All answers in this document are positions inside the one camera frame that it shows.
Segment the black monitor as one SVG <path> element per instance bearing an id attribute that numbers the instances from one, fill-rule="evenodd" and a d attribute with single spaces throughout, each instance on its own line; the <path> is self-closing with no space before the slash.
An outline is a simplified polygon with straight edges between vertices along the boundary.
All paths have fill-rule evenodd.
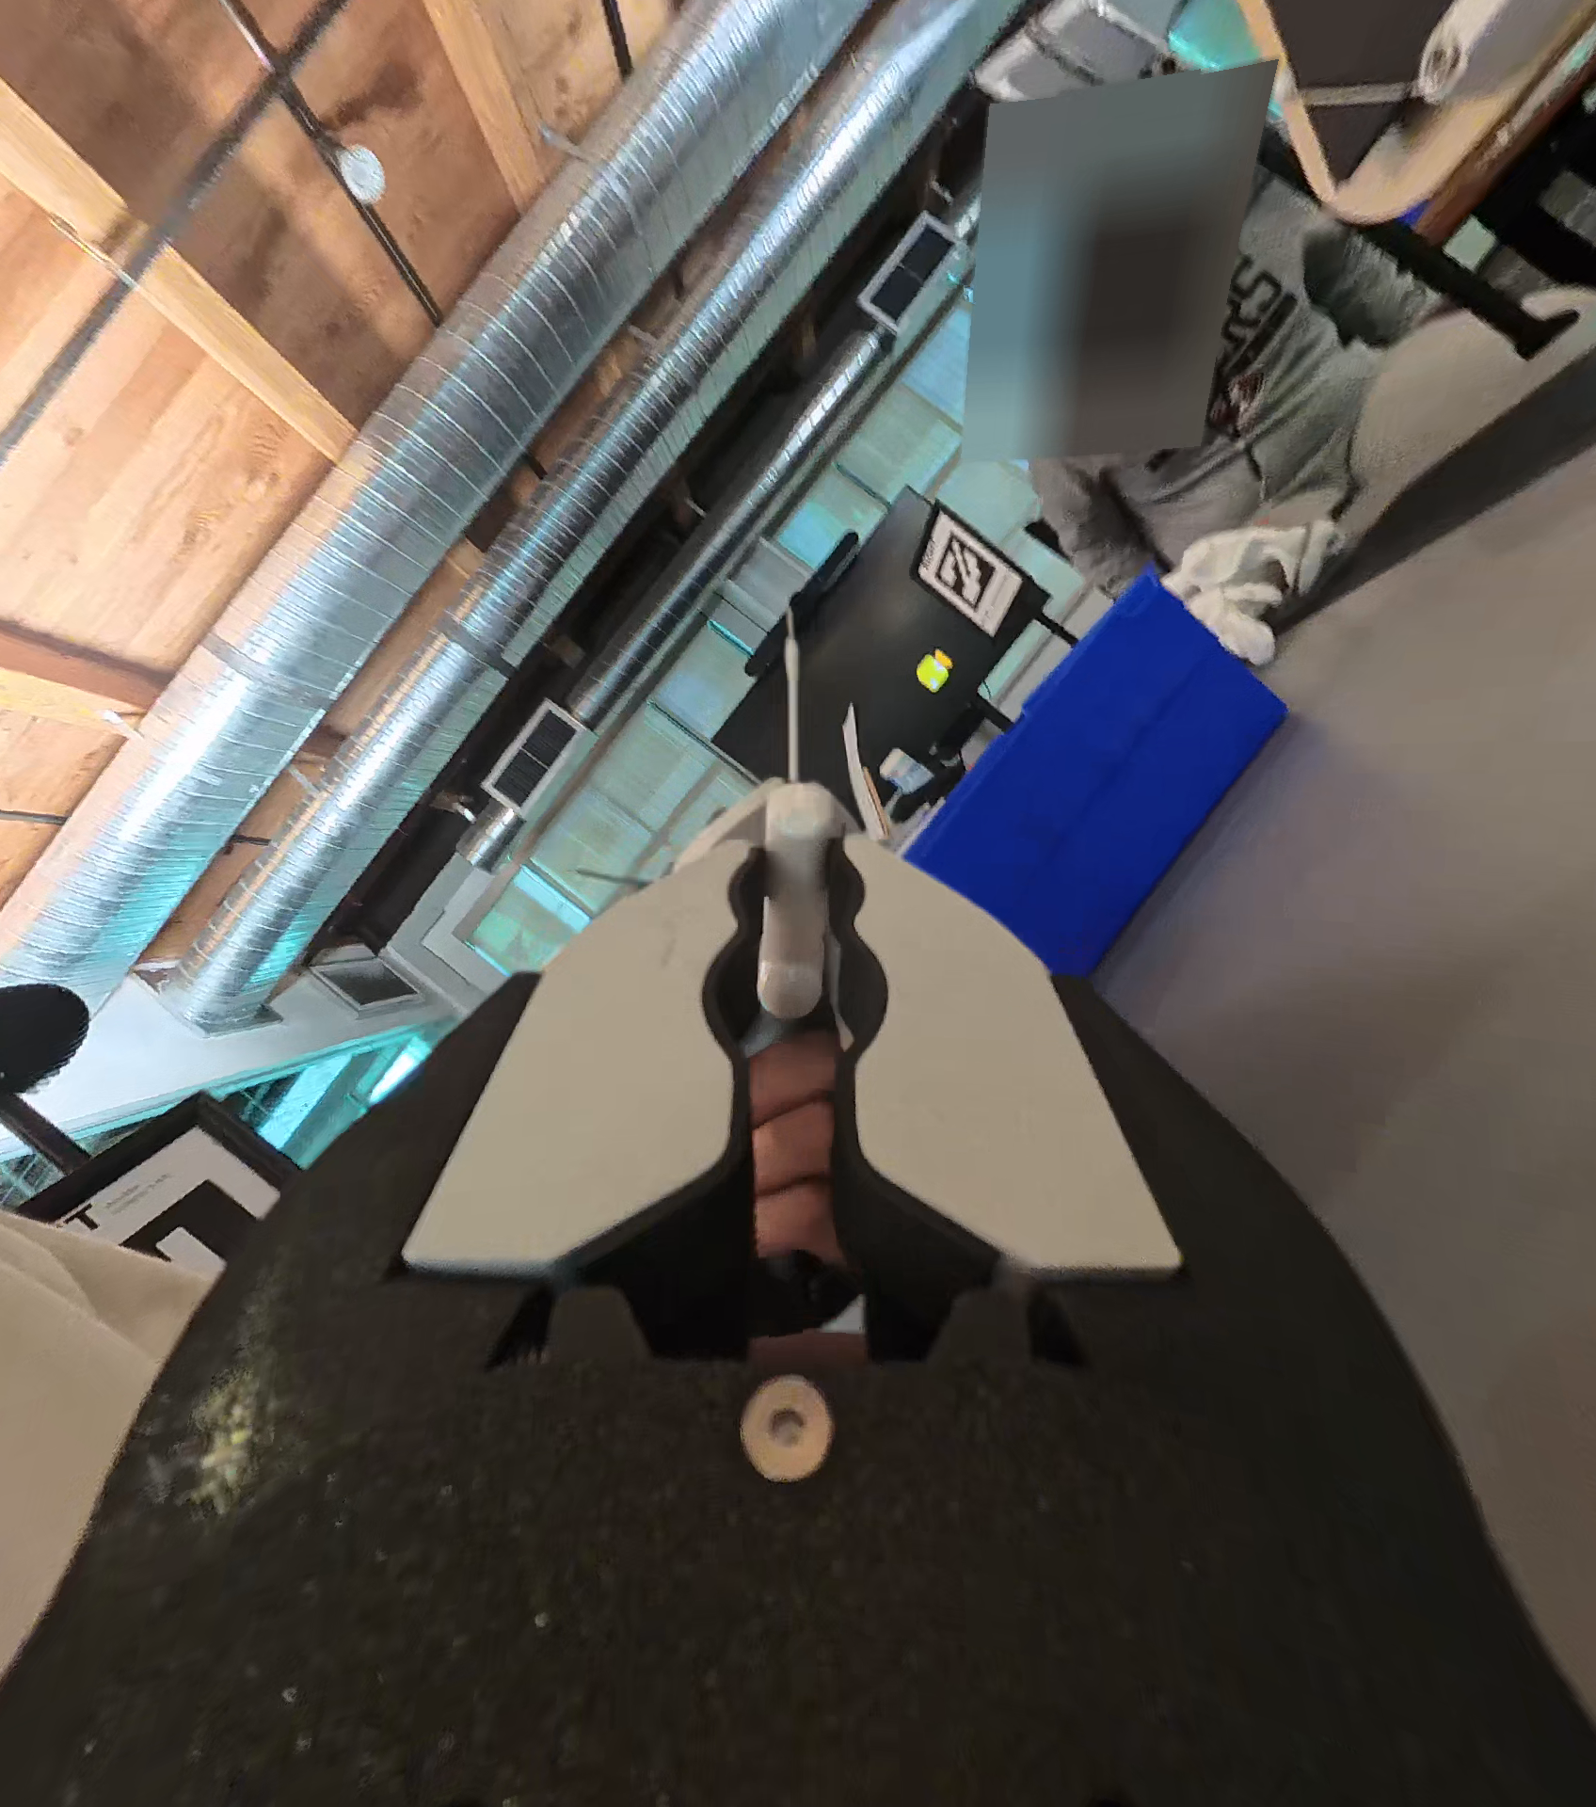
<path id="1" fill-rule="evenodd" d="M 878 529 L 853 554 L 832 554 L 793 601 L 802 657 L 804 780 L 848 810 L 857 810 L 863 774 L 887 802 L 900 789 L 896 757 L 932 778 L 977 729 L 1007 727 L 1009 717 L 985 687 L 1023 635 L 1051 625 L 1049 589 L 983 535 L 1028 578 L 1028 601 L 1013 610 L 1007 635 L 989 638 L 915 582 L 913 563 L 932 505 L 904 490 Z M 919 659 L 934 650 L 953 659 L 951 682 L 936 695 L 915 676 Z"/>

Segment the grey desk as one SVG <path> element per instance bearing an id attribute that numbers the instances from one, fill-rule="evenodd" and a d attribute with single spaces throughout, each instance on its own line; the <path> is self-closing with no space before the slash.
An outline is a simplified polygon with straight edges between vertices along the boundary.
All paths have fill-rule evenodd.
<path id="1" fill-rule="evenodd" d="M 1103 962 L 1333 1233 L 1596 1717 L 1596 313 L 1282 637 Z"/>

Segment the person's left hand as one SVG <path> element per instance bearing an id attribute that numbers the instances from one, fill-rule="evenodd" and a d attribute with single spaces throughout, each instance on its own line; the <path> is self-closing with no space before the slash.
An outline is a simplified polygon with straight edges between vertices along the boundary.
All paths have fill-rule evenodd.
<path id="1" fill-rule="evenodd" d="M 763 1258 L 846 1258 L 832 1213 L 838 1043 L 810 1030 L 748 1062 L 755 1231 Z"/>

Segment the black framed marker poster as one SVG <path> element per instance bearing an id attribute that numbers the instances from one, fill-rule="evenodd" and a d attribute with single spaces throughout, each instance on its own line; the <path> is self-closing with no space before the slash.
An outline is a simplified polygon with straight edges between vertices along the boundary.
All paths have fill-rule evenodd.
<path id="1" fill-rule="evenodd" d="M 89 1156 L 16 1214 L 213 1280 L 298 1173 L 219 1098 L 194 1094 Z"/>

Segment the blue plastic bin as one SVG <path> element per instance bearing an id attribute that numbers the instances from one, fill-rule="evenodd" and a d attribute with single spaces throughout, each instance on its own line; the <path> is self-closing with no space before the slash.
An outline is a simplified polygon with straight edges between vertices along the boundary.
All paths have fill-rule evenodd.
<path id="1" fill-rule="evenodd" d="M 1088 979 L 1286 716 L 1143 574 L 1026 697 L 904 859 L 1051 973 Z"/>

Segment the white marker sheet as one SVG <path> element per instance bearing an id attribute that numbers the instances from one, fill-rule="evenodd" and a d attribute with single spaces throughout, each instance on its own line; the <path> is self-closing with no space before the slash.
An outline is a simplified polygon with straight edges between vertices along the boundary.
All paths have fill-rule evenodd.
<path id="1" fill-rule="evenodd" d="M 994 642 L 1028 603 L 1026 573 L 942 503 L 930 509 L 910 574 Z"/>

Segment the thin silver ventilation duct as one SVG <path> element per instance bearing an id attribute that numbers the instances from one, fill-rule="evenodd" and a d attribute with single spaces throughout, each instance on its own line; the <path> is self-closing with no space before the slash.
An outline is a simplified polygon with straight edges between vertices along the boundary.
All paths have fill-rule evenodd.
<path id="1" fill-rule="evenodd" d="M 915 343 L 895 328 L 849 330 L 763 437 L 718 446 L 731 484 L 680 544 L 672 542 L 671 509 L 652 525 L 629 527 L 582 597 L 526 655 L 509 701 L 482 699 L 473 717 L 452 719 L 449 738 L 422 757 L 418 800 L 330 915 L 324 941 L 360 941 L 441 1000 L 469 1000 L 475 987 L 496 979 L 496 962 L 471 945 L 475 919 L 512 879 L 528 836 L 548 823 L 575 761 L 543 780 L 529 802 L 494 798 L 486 774 L 509 759 L 511 742 L 546 704 L 586 721 L 571 757 L 595 746 L 599 704 L 576 701 L 588 682 L 680 584 L 703 597 L 753 557 L 772 518 L 832 460 Z"/>

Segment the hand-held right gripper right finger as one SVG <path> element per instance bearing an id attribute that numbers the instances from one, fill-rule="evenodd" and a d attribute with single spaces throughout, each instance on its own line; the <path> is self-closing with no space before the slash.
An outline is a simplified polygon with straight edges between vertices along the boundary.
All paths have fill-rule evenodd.
<path id="1" fill-rule="evenodd" d="M 1167 1284 L 1184 1256 L 1056 979 L 863 834 L 831 855 L 832 1205 L 874 1359 L 923 1359 L 964 1297 Z"/>

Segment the white crumpled cloth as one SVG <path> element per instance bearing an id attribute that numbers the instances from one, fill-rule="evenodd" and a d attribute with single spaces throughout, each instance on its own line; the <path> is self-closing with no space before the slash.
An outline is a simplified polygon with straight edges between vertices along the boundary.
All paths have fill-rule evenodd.
<path id="1" fill-rule="evenodd" d="M 1230 655 L 1262 669 L 1277 655 L 1273 612 L 1305 599 L 1342 544 L 1329 516 L 1243 525 L 1196 541 L 1162 584 Z"/>

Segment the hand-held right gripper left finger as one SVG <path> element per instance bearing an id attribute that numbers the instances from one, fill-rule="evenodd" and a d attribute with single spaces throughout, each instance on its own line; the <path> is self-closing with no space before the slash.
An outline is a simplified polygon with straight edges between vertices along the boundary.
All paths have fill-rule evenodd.
<path id="1" fill-rule="evenodd" d="M 748 1342 L 757 851 L 637 893 L 537 979 L 403 1245 L 428 1278 L 622 1295 L 663 1357 Z"/>

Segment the white tool with thin wire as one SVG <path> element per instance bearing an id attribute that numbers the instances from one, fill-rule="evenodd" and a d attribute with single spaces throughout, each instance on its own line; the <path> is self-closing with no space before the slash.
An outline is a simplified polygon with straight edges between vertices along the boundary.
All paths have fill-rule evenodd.
<path id="1" fill-rule="evenodd" d="M 836 825 L 832 795 L 802 772 L 802 655 L 795 605 L 785 612 L 787 781 L 765 802 L 765 919 L 757 996 L 784 1024 L 810 1017 L 829 975 L 829 849 Z"/>

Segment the large silver ventilation duct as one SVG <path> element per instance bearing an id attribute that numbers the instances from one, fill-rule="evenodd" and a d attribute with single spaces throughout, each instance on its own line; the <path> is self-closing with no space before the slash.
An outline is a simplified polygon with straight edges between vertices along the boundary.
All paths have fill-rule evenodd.
<path id="1" fill-rule="evenodd" d="M 251 1021 L 1021 4 L 686 4 L 0 908 L 100 1009 L 652 290 L 716 260 L 162 981 Z"/>

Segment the black panel with wooden edge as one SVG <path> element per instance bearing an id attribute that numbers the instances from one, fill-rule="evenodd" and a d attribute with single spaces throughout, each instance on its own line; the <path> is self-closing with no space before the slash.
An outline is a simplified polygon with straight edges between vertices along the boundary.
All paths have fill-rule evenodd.
<path id="1" fill-rule="evenodd" d="M 1448 237 L 1551 151 L 1596 83 L 1596 2 L 1241 4 L 1307 187 L 1356 226 Z"/>

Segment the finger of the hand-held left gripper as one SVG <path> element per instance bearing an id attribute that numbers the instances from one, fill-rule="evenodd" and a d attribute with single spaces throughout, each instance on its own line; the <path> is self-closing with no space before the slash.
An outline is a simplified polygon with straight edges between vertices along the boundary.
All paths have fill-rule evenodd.
<path id="1" fill-rule="evenodd" d="M 755 789 L 723 810 L 676 855 L 674 874 L 697 874 L 718 885 L 733 881 L 742 862 L 765 847 L 767 808 L 774 797 L 772 789 Z"/>

